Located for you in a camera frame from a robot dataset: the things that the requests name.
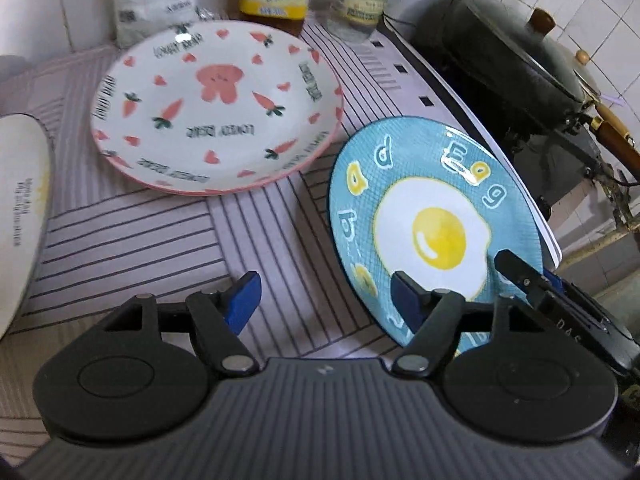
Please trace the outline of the small pot wooden knob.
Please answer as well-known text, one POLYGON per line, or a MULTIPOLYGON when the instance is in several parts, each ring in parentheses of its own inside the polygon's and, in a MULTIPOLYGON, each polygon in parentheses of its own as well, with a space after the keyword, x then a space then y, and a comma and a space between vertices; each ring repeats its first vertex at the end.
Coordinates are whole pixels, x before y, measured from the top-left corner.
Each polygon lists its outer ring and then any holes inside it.
POLYGON ((578 78, 579 84, 582 87, 582 90, 584 90, 586 97, 592 102, 599 102, 601 99, 601 92, 587 68, 588 63, 590 62, 589 54, 585 50, 579 49, 570 58, 570 60, 573 62, 574 74, 578 78))

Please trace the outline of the white ribbed bowl top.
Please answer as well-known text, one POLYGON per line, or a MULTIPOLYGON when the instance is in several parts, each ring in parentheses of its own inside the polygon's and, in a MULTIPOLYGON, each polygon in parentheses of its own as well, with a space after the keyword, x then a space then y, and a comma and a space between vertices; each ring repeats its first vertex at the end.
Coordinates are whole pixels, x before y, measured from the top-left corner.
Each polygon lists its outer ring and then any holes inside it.
POLYGON ((1 118, 1 333, 24 304, 36 273, 51 207, 54 155, 36 118, 1 118))

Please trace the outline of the blue fried egg plate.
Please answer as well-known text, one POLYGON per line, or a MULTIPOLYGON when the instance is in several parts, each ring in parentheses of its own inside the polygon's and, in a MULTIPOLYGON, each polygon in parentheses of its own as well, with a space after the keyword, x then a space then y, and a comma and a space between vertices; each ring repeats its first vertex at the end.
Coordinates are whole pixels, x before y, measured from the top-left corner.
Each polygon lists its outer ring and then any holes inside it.
POLYGON ((463 132, 393 117, 356 132, 337 155, 328 214, 338 258, 382 330, 401 346, 416 332, 394 306, 390 279, 489 302, 518 289, 494 266, 509 249, 544 268, 525 197, 503 166, 463 132))

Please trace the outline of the black gas stove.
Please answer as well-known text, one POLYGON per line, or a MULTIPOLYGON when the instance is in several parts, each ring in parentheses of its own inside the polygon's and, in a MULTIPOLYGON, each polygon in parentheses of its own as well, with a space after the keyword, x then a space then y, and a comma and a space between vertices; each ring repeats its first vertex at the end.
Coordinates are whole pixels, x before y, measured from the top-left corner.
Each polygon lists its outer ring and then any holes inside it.
POLYGON ((449 75, 413 43, 405 49, 411 61, 416 62, 418 72, 472 138, 506 156, 545 216, 551 214, 553 204, 583 180, 600 183, 613 204, 615 218, 629 214, 630 192, 638 188, 638 182, 616 176, 604 161, 604 146, 587 131, 591 116, 587 114, 588 122, 573 132, 538 134, 531 122, 520 122, 515 113, 507 112, 497 102, 475 99, 476 84, 466 90, 456 75, 449 75))

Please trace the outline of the white pink carrot plate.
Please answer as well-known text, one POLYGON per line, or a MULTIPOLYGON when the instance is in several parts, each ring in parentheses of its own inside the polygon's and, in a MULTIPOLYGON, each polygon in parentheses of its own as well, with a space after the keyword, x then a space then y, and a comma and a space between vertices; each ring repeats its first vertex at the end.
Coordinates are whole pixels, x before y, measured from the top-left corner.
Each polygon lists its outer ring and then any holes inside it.
POLYGON ((210 21, 125 51, 96 89, 91 133, 118 171, 187 196, 288 176, 331 143, 341 84, 320 52, 265 25, 210 21))

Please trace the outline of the striped white table mat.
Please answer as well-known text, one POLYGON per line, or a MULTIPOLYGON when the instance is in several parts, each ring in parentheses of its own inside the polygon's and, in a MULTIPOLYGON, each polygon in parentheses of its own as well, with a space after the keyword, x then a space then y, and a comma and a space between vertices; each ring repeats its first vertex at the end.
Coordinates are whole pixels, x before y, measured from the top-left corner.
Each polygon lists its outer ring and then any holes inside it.
POLYGON ((331 245, 331 169, 344 143, 378 119, 418 115, 463 128, 480 123, 419 55, 383 29, 360 46, 319 24, 303 40, 342 85, 341 127, 310 165, 247 192, 168 195, 129 183, 89 136, 89 93, 114 61, 99 48, 43 64, 2 84, 1 107, 47 129, 56 162, 52 217, 36 280, 1 345, 1 455, 28 460, 48 435, 32 398, 38 368, 139 292, 181 300, 214 292, 247 270, 262 277, 262 303, 242 333, 258 358, 369 358, 398 345, 349 285, 331 245))

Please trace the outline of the black pot with lid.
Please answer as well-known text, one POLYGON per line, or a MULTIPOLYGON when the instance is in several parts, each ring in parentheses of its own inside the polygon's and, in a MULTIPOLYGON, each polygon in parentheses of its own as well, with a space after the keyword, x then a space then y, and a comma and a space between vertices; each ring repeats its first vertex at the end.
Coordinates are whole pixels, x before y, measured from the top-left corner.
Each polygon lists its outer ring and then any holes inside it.
POLYGON ((555 21, 536 8, 523 18, 497 0, 434 4, 413 45, 456 75, 474 98, 490 99, 531 122, 538 134, 573 132, 592 104, 570 51, 549 37, 555 21))

